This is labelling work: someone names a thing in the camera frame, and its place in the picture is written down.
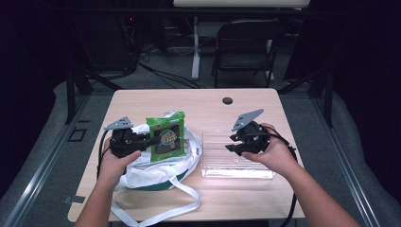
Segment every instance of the green snack bag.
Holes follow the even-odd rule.
[[[183,112],[176,112],[169,117],[147,118],[150,137],[160,136],[160,144],[151,147],[152,163],[185,156]]]

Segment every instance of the white tote bag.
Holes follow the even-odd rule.
[[[148,133],[147,124],[132,128],[133,132]],[[200,206],[201,197],[198,192],[180,181],[188,176],[197,166],[202,147],[200,139],[192,133],[187,127],[184,127],[184,139],[187,142],[185,146],[185,156],[169,158],[157,163],[150,162],[150,148],[143,151],[141,157],[127,166],[127,173],[120,179],[118,186],[114,191],[121,187],[133,188],[137,190],[158,191],[167,190],[174,186],[181,189],[196,201],[186,206],[164,212],[163,214],[148,218],[142,222],[137,222],[121,209],[115,201],[112,201],[112,211],[128,226],[150,226],[167,218],[190,212]]]

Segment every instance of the clear plastic container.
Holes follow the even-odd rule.
[[[272,179],[274,172],[264,165],[249,161],[231,152],[226,145],[238,144],[230,139],[235,131],[204,131],[201,174],[205,178]]]

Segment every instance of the white strap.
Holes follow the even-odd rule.
[[[134,220],[133,218],[131,218],[124,210],[122,210],[115,201],[112,201],[112,211],[113,213],[120,218],[126,225],[128,226],[133,226],[133,227],[144,227],[144,226],[150,226],[150,225],[154,225],[162,220],[165,220],[167,218],[172,218],[172,217],[176,217],[178,215],[190,212],[192,210],[197,209],[200,204],[201,204],[201,197],[198,194],[198,192],[196,192],[194,189],[192,189],[189,186],[186,186],[182,183],[180,183],[177,179],[177,177],[172,177],[169,179],[169,181],[176,187],[180,188],[182,191],[184,191],[185,193],[187,193],[188,195],[190,195],[191,197],[193,197],[196,201],[182,206],[182,207],[178,207],[169,211],[164,212],[163,214],[154,216],[152,218],[148,218],[140,223],[138,223],[136,220]]]

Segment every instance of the gray floor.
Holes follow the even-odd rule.
[[[270,87],[279,89],[285,86],[283,75],[287,67],[294,38],[287,38],[287,44],[280,49],[274,70],[274,82]],[[192,70],[192,53],[188,49],[171,49],[169,57],[152,52],[149,61],[142,63],[150,67],[190,79]],[[204,47],[201,51],[200,79],[196,81],[205,88],[213,87],[210,76],[213,51]],[[222,87],[263,87],[263,74],[243,77],[243,74],[221,74]],[[142,67],[128,77],[113,79],[113,82],[126,89],[170,89],[164,80],[151,74]],[[0,202],[0,224],[8,226],[71,226],[67,219],[70,205],[63,202],[66,196],[73,196],[77,190],[80,177],[89,154],[96,140],[98,129],[108,109],[113,92],[97,81],[92,81],[95,91],[91,96],[77,95],[78,114],[70,126],[64,125],[66,119],[66,89],[61,84],[55,89],[56,105],[44,127],[40,138],[31,151],[26,164],[14,181],[6,196]],[[184,85],[173,83],[178,88]],[[399,204],[380,186],[372,171],[363,161],[363,150],[360,146],[355,123],[347,112],[340,97],[334,97],[333,124],[328,129],[322,121],[321,101],[309,99],[305,94],[308,85],[302,85],[290,94],[281,95],[289,125],[296,139],[298,149],[304,161],[305,169],[333,196],[361,225],[401,226],[401,208]],[[73,129],[85,130],[81,142],[68,142]],[[363,209],[366,202],[357,202],[353,183],[349,182],[341,168],[337,155],[339,146],[333,142],[331,133],[340,141],[340,149],[345,153],[362,195],[371,205],[374,218],[365,217]],[[39,174],[38,169],[51,170],[48,174]],[[270,220],[270,226],[279,226],[282,220]],[[248,222],[259,226],[265,221]],[[174,223],[173,225],[191,226],[229,226],[234,223]],[[299,226],[308,226],[306,221],[298,221]]]

